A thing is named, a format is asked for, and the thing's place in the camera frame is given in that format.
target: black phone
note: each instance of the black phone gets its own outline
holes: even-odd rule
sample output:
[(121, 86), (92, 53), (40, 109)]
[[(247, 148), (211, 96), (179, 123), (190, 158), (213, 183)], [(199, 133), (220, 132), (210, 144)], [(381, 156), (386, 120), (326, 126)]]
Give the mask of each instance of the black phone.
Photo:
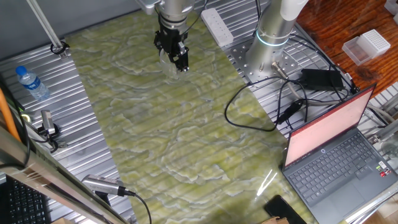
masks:
[(270, 216), (286, 218), (289, 224), (306, 224), (280, 195), (276, 195), (266, 203), (264, 209)]

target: plastic bottle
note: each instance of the plastic bottle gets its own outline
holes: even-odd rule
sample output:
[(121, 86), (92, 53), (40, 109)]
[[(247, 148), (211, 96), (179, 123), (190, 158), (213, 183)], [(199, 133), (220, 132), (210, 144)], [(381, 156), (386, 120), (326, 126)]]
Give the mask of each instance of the plastic bottle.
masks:
[(50, 97), (49, 89), (45, 87), (33, 71), (26, 70), (23, 66), (18, 66), (15, 72), (18, 74), (19, 83), (29, 90), (36, 100), (42, 101)]

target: laptop screen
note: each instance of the laptop screen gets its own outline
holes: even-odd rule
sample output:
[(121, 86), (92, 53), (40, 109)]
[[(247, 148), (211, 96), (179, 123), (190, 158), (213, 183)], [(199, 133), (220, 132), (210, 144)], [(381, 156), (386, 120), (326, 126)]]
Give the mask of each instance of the laptop screen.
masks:
[(285, 166), (355, 126), (362, 117), (374, 87), (375, 85), (365, 89), (301, 128), (293, 130), (290, 134)]

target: clear plastic box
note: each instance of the clear plastic box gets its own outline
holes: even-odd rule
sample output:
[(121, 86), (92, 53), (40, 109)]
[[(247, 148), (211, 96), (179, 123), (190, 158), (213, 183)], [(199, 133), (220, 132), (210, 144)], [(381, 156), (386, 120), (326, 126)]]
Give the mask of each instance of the clear plastic box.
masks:
[(345, 42), (343, 45), (343, 50), (355, 62), (356, 65), (361, 65), (368, 60), (371, 60), (371, 57), (361, 48), (361, 46), (357, 44), (358, 39), (359, 37), (355, 37), (354, 39)]
[(386, 53), (390, 46), (391, 44), (373, 29), (344, 43), (343, 50), (356, 65), (361, 65)]
[(398, 4), (396, 0), (387, 0), (384, 7), (393, 15), (398, 13)]

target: blue bottle cap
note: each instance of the blue bottle cap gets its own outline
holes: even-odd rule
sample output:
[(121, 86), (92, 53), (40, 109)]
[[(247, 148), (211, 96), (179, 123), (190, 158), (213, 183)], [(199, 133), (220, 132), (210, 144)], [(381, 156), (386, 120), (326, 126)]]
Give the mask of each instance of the blue bottle cap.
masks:
[(18, 75), (25, 75), (26, 74), (26, 68), (24, 67), (24, 66), (18, 66), (16, 69), (15, 69), (15, 72), (18, 74)]

